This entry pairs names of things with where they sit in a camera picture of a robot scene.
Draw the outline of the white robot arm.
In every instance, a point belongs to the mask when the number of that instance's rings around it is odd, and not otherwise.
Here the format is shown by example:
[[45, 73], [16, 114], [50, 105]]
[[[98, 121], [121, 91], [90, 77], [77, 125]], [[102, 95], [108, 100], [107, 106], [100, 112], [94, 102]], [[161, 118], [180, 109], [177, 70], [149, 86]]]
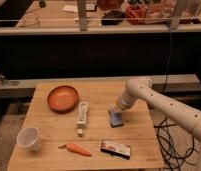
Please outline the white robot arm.
[[[201, 111], [154, 91], [149, 77], [129, 79], [111, 112], [120, 115], [130, 109], [137, 99], [160, 110], [201, 143]], [[201, 171], [201, 149], [196, 171]]]

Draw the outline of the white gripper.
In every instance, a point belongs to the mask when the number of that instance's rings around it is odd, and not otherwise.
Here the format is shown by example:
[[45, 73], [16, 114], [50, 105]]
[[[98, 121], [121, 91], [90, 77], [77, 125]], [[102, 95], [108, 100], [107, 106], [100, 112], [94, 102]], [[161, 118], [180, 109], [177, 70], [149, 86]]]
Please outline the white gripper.
[[127, 91], [123, 91], [116, 101], [113, 112], [122, 113], [123, 111], [130, 109], [137, 99], [137, 96], [131, 95]]

